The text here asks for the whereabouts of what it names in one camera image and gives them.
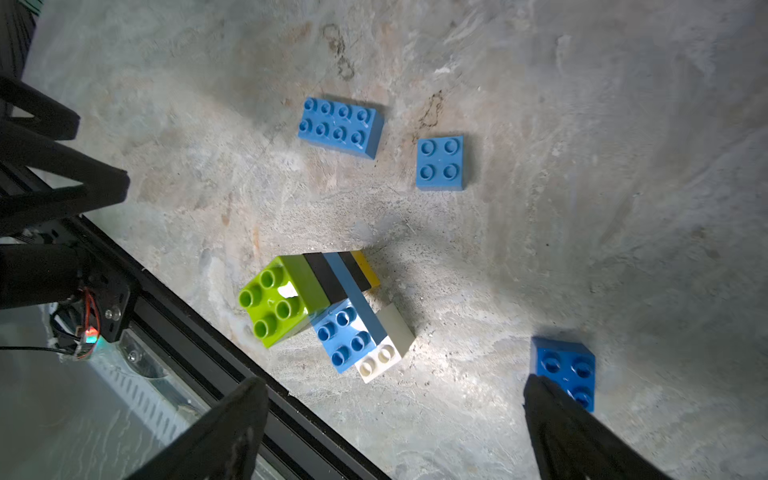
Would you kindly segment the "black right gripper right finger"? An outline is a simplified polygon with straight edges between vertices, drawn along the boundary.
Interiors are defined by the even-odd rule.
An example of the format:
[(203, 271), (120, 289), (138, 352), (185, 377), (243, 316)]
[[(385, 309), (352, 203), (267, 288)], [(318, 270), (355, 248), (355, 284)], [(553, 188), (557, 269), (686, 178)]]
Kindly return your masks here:
[(531, 374), (525, 418), (543, 479), (666, 479), (549, 378)]

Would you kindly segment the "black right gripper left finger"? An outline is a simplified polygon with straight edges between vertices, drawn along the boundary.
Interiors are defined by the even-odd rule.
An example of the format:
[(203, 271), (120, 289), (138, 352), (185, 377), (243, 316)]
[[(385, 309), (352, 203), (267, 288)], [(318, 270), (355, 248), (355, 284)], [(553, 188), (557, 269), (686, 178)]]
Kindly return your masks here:
[(269, 411), (264, 380), (252, 377), (217, 403), (132, 479), (249, 479)]

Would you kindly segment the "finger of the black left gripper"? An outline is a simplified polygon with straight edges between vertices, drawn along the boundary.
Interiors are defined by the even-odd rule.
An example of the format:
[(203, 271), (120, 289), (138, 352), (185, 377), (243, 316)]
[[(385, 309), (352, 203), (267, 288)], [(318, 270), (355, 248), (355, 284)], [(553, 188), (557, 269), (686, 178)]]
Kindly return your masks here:
[(130, 178), (126, 171), (95, 160), (10, 122), (1, 124), (1, 163), (54, 174), (71, 181), (1, 199), (1, 234), (123, 202)]
[(76, 138), (80, 116), (65, 105), (8, 75), (1, 75), (1, 119), (52, 140)]

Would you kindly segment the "blue square lego brick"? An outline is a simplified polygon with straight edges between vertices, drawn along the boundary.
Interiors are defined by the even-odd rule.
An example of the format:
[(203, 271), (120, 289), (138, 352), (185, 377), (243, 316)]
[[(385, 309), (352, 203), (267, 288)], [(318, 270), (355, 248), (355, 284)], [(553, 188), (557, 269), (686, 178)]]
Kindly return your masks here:
[(583, 344), (533, 337), (530, 373), (549, 378), (585, 410), (594, 411), (596, 358)]

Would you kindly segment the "blue long lego brick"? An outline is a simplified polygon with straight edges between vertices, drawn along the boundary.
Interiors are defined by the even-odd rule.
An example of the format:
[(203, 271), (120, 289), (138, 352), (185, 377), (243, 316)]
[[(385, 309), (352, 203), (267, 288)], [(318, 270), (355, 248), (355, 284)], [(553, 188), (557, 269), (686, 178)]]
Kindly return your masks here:
[(310, 316), (316, 338), (331, 365), (343, 373), (385, 337), (385, 329), (358, 288), (339, 252), (322, 253), (344, 288), (347, 299)]

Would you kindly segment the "cream lego brick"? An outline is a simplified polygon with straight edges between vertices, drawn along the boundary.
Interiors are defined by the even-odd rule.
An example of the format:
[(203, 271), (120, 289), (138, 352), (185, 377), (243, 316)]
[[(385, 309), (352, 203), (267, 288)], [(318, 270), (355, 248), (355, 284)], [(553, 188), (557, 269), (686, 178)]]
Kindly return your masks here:
[(365, 384), (397, 365), (407, 354), (415, 335), (394, 303), (377, 313), (387, 335), (361, 360), (355, 368)]

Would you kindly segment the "black lego brick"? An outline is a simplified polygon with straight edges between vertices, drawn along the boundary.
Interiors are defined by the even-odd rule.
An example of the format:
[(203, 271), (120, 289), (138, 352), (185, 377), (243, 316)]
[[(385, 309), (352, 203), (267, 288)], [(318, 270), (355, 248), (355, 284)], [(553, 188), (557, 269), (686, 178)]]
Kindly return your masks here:
[(304, 253), (303, 257), (331, 305), (347, 299), (344, 288), (322, 253)]
[(352, 278), (355, 280), (358, 288), (361, 292), (365, 292), (371, 288), (371, 284), (366, 275), (361, 270), (358, 262), (354, 258), (353, 254), (349, 251), (339, 252), (341, 260), (345, 264)]

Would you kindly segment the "yellow lego brick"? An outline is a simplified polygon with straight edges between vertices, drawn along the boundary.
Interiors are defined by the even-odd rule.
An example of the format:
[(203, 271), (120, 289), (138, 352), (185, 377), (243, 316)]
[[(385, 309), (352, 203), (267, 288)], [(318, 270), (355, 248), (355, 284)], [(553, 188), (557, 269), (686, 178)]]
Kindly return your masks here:
[(368, 283), (370, 284), (370, 288), (376, 288), (380, 285), (380, 280), (378, 276), (373, 271), (372, 267), (370, 266), (368, 260), (366, 259), (365, 255), (361, 250), (355, 250), (351, 252), (353, 258), (355, 259), (359, 269), (367, 279)]

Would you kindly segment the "small blue lego brick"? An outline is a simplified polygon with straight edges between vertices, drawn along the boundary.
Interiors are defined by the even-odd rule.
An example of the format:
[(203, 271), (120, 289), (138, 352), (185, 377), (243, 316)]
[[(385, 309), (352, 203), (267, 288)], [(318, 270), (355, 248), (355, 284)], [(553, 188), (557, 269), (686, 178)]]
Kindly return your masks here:
[(464, 189), (464, 137), (419, 139), (417, 143), (416, 187), (429, 191)]

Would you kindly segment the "green lego brick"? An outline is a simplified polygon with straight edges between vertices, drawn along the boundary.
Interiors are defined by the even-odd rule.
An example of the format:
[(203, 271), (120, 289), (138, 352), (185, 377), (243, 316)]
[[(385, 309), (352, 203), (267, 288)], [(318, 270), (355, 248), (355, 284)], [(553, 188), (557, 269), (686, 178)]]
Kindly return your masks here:
[(330, 301), (302, 255), (273, 259), (238, 294), (254, 336), (269, 349), (302, 331)]

